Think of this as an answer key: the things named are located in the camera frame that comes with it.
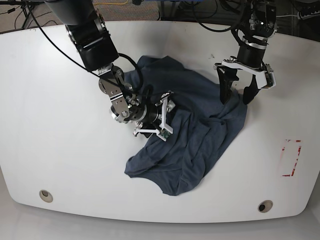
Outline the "black robot arm image-left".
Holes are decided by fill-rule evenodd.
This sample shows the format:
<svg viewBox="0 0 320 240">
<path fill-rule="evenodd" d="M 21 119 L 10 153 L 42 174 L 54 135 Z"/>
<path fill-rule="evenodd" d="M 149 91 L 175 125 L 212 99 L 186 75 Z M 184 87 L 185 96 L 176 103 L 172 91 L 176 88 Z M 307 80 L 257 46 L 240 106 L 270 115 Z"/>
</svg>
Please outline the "black robot arm image-left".
<svg viewBox="0 0 320 240">
<path fill-rule="evenodd" d="M 172 91 L 160 93 L 160 98 L 152 101 L 152 86 L 143 86 L 138 65 L 117 51 L 102 15 L 91 0 L 47 0 L 45 4 L 65 25 L 83 68 L 99 76 L 99 88 L 110 99 L 112 117 L 118 123 L 135 123 L 135 136 L 156 135 L 166 141 L 174 132 L 167 124 L 167 113 L 175 107 L 169 99 Z M 118 58 L 125 58 L 134 66 L 138 76 L 136 85 L 127 82 L 123 70 L 114 65 Z"/>
</svg>

